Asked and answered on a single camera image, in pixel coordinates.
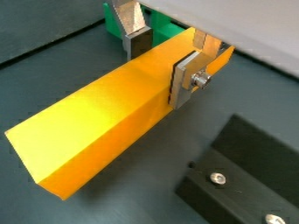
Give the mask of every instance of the silver screw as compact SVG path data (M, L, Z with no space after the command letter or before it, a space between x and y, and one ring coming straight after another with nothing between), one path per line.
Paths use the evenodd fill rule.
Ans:
M205 73L204 70L200 70L192 77L191 77L191 84L200 89L204 89L211 82L211 75Z
M224 177L224 175L221 173L213 172L209 175L209 180L212 183L217 184L217 185L224 185L227 183L227 179Z
M267 224L286 224L286 221L279 216L268 214L266 216L266 223Z

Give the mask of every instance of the metal bracket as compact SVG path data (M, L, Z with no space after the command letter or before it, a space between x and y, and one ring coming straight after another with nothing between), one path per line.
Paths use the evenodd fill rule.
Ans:
M192 44L197 51L189 53L173 65L169 96L169 105L173 109L191 99L196 88L207 87L211 82L207 66L227 50L219 39L199 30L195 31Z
M107 0L121 31L127 60L152 49L153 31L145 25L140 3L133 0Z

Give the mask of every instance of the green object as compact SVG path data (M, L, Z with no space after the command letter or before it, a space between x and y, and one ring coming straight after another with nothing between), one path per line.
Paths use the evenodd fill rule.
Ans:
M115 20L113 14L108 7L107 3L103 3L104 6L104 14L105 14L105 24L107 24L107 31L113 34L117 38L121 39L121 32L117 27L117 21Z
M117 21L115 20L113 14L108 7L108 4L104 3L104 13L107 20L107 31L112 33L117 38L121 39L121 32L117 27ZM169 17L156 10L151 10L151 27L153 29L153 46L160 45L167 39L177 35L184 29L172 23Z

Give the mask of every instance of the white panel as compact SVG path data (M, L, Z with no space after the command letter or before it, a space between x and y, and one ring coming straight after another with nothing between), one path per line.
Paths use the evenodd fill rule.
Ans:
M140 0L299 77L299 1Z

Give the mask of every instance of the bolt head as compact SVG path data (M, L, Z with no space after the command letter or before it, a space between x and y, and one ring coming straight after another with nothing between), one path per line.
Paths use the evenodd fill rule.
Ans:
M221 173L213 172L209 175L209 180L212 183L217 184L217 185L224 185L227 183L227 179L225 176Z
M268 214L266 216L266 223L267 224L286 224L286 221L279 216Z

